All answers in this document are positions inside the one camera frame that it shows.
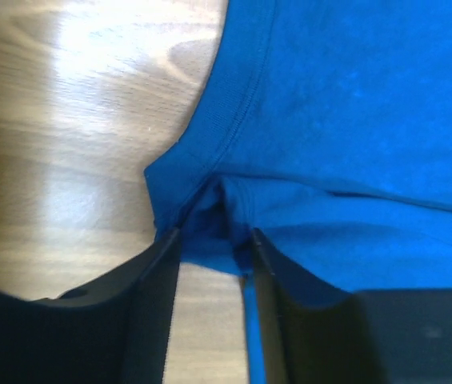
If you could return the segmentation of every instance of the wooden surface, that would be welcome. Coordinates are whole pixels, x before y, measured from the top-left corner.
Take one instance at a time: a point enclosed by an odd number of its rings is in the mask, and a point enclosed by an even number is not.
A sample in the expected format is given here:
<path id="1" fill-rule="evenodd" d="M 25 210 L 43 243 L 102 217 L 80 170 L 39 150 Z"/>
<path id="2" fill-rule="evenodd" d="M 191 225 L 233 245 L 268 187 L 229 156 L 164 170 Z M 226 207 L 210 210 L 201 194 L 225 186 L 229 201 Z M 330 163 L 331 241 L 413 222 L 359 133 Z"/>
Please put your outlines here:
<path id="1" fill-rule="evenodd" d="M 0 289 L 55 297 L 148 246 L 226 0 L 0 0 Z M 235 278 L 184 266 L 168 383 L 246 382 Z"/>

